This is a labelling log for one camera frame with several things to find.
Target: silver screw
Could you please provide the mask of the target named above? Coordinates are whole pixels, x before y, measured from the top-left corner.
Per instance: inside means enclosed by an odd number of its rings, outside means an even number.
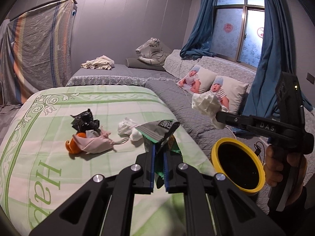
[[[132,171],[138,171],[141,169],[141,166],[139,164],[133,164],[130,168]]]
[[[179,163],[178,168],[180,170],[186,170],[186,169],[188,169],[188,165],[186,163]]]
[[[102,175],[95,175],[93,177],[93,181],[96,182],[96,183],[99,183],[101,181],[103,181],[104,177]]]
[[[218,174],[215,174],[215,178],[217,179],[217,180],[219,180],[219,181],[223,181],[223,180],[225,180],[225,175],[224,174],[222,174],[222,173],[218,173]]]

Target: blue knit hat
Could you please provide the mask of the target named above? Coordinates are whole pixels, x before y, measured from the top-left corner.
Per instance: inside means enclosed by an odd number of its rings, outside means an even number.
[[[190,71],[196,71],[199,72],[200,67],[199,66],[193,66],[192,69],[190,69]]]
[[[216,77],[215,81],[213,82],[213,84],[220,84],[221,87],[222,87],[222,85],[223,85],[223,78],[222,77]]]

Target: light switch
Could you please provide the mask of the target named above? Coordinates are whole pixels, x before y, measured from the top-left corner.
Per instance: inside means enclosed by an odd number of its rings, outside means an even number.
[[[308,75],[306,76],[306,80],[308,80],[311,84],[314,84],[315,78],[313,75],[308,73]]]

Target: baby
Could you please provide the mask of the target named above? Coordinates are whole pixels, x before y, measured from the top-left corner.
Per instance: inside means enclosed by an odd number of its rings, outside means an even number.
[[[194,66],[190,72],[177,83],[177,85],[182,88],[184,84],[187,84],[188,86],[191,86],[191,92],[199,94],[200,80],[197,74],[198,71],[199,67]]]
[[[217,96],[222,105],[229,109],[229,99],[227,98],[224,90],[221,88],[223,85],[223,78],[217,77],[211,86],[211,91]]]

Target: blue curtain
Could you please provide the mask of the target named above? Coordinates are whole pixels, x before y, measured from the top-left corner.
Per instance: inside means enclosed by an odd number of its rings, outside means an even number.
[[[202,56],[214,55],[209,52],[213,32],[213,6],[214,0],[201,0],[197,20],[188,42],[181,50],[181,57],[197,59]]]
[[[265,0],[265,29],[261,58],[243,115],[269,117],[276,112],[275,88],[280,72],[295,73],[292,24],[286,17],[282,0]],[[303,96],[304,106],[311,104]]]

